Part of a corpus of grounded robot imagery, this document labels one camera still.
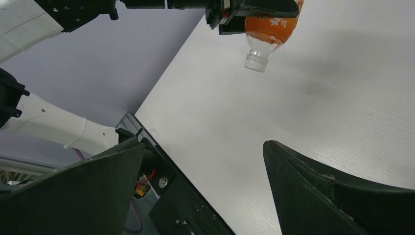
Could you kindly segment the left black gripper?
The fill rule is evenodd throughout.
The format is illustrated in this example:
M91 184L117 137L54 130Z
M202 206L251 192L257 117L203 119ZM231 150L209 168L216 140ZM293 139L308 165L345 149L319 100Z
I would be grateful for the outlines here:
M236 16L233 0L123 0L128 9L194 10L204 13L206 24L220 35L244 34L245 18ZM242 16L295 18L299 4L294 0L241 0Z

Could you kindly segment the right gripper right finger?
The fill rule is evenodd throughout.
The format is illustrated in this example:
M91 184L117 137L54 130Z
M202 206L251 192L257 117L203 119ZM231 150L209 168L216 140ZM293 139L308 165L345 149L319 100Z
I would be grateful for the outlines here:
M412 235L415 192L365 180L277 142L263 158L284 235Z

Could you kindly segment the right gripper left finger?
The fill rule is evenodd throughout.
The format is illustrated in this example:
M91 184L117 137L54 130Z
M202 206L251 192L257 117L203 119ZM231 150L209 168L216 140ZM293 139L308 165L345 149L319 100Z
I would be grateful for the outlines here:
M0 187L3 235L120 235L144 154L136 139L17 185Z

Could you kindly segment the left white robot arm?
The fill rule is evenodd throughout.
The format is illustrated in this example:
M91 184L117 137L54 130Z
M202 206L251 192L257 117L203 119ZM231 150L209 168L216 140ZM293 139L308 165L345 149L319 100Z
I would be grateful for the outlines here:
M218 36L201 10L122 10L74 33L48 39L6 61L4 68L48 102L104 125L137 107L137 116L162 146L233 142L243 121L229 96L263 88L283 70L270 59L265 74L243 68L243 36Z

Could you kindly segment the orange drink bottle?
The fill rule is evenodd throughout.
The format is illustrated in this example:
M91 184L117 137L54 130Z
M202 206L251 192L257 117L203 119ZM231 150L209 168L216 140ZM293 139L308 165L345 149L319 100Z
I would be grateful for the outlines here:
M247 17L245 34L250 52L246 57L244 67L264 72L269 55L288 41L297 23L298 17Z

